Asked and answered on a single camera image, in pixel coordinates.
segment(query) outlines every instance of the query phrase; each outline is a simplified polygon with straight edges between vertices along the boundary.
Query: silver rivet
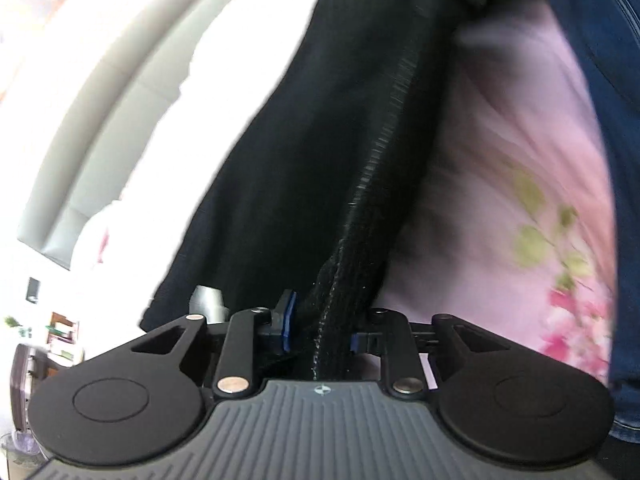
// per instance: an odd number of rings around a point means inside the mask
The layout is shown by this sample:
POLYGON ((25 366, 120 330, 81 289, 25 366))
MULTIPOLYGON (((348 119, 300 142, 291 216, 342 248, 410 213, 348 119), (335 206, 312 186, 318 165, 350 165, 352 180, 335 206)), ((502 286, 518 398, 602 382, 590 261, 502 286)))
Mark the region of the silver rivet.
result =
POLYGON ((416 394, 423 388, 422 381, 415 377, 403 377, 394 383, 394 390, 399 394, 416 394))
POLYGON ((229 376, 218 381, 218 389, 226 394, 239 394, 249 387, 249 381, 244 377, 229 376))

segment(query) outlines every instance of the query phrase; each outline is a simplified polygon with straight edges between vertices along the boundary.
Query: gray plastic housing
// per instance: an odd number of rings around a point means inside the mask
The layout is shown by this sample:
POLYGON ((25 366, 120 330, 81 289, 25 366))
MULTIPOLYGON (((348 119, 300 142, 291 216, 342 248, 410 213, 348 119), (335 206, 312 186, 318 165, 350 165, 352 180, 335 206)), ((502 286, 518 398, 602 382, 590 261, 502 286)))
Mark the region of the gray plastic housing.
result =
POLYGON ((610 480, 595 462, 525 471, 486 462, 443 432, 421 402, 374 382, 269 381, 226 400, 198 434, 139 465, 100 469, 53 459, 34 480, 610 480))

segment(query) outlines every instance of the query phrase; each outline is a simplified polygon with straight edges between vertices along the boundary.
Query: trash bin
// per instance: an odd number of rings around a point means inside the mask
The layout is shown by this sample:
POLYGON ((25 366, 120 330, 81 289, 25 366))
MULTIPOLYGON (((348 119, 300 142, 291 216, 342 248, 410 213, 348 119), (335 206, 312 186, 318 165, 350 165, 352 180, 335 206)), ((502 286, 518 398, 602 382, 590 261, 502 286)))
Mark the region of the trash bin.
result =
POLYGON ((8 478, 2 480, 25 480, 47 461, 29 432, 14 431, 3 435, 0 452, 6 459, 8 472, 8 478))

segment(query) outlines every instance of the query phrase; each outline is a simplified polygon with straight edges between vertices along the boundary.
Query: round black pad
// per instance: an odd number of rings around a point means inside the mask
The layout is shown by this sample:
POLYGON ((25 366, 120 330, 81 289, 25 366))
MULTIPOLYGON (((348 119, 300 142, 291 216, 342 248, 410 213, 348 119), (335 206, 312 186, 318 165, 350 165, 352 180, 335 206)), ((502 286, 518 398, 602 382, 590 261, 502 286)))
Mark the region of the round black pad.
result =
POLYGON ((139 463, 180 444, 203 402, 165 357, 115 349, 44 381, 29 406, 39 444, 91 466, 139 463))
POLYGON ((80 415, 95 422, 119 422, 136 416, 149 403, 142 384, 128 379, 100 379, 80 388, 74 406, 80 415))
POLYGON ((586 457, 613 420, 601 383, 535 352, 473 355, 440 387, 438 410, 466 446, 535 468, 586 457))

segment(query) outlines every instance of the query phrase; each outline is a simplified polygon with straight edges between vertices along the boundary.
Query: blue jeans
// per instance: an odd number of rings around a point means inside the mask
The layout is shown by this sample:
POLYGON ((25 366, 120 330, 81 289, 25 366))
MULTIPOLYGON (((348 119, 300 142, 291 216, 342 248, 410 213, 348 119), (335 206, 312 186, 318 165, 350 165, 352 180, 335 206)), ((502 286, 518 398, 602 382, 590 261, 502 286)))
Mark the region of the blue jeans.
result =
POLYGON ((588 80, 607 150, 618 245, 612 435, 640 442, 640 0, 549 2, 588 80))

